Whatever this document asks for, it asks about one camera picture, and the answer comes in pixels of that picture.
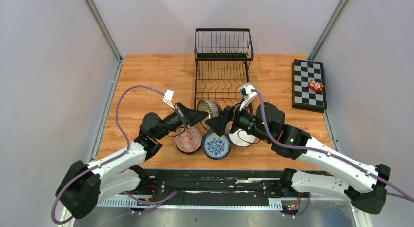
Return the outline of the black cream patterned bowl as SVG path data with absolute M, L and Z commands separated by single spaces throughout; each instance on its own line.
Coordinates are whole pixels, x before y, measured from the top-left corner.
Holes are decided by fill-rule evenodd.
M 207 112 L 207 117 L 200 122 L 205 130 L 210 130 L 210 127 L 206 124 L 206 120 L 218 117 L 222 113 L 221 107 L 216 102 L 209 99 L 199 100 L 197 103 L 197 110 Z

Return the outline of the blue floral bowl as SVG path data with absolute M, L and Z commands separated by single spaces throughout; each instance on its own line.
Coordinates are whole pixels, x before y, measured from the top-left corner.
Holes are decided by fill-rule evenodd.
M 211 159 L 223 159 L 231 151 L 230 137 L 227 133 L 218 136 L 214 131 L 210 130 L 202 138 L 201 149 Z

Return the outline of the black wire dish rack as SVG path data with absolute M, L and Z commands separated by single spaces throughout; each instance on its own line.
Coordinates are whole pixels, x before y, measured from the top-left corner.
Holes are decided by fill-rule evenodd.
M 242 100 L 239 87 L 250 81 L 254 59 L 249 28 L 196 28 L 194 105 L 202 99 L 220 107 Z

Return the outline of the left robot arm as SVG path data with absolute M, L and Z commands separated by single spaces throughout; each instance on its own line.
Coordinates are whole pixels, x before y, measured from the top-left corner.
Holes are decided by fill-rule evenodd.
M 189 109 L 178 102 L 174 112 L 161 119 L 147 113 L 139 127 L 139 135 L 127 146 L 103 159 L 88 164 L 81 160 L 68 169 L 55 196 L 72 218 L 87 216 L 102 200 L 124 191 L 145 194 L 149 180 L 139 164 L 152 158 L 162 147 L 160 139 L 181 126 L 190 128 L 208 116 L 205 111 Z

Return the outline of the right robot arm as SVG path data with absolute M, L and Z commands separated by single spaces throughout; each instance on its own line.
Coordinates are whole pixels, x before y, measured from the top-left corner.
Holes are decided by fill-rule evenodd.
M 227 106 L 206 124 L 219 136 L 229 122 L 231 131 L 241 129 L 271 145 L 276 154 L 313 164 L 328 175 L 317 175 L 285 168 L 278 182 L 278 192 L 284 196 L 299 193 L 321 194 L 349 201 L 358 210 L 379 214 L 385 204 L 385 181 L 390 168 L 379 164 L 366 165 L 330 149 L 309 133 L 284 122 L 285 113 L 265 102 L 256 114 L 240 111 L 238 106 Z

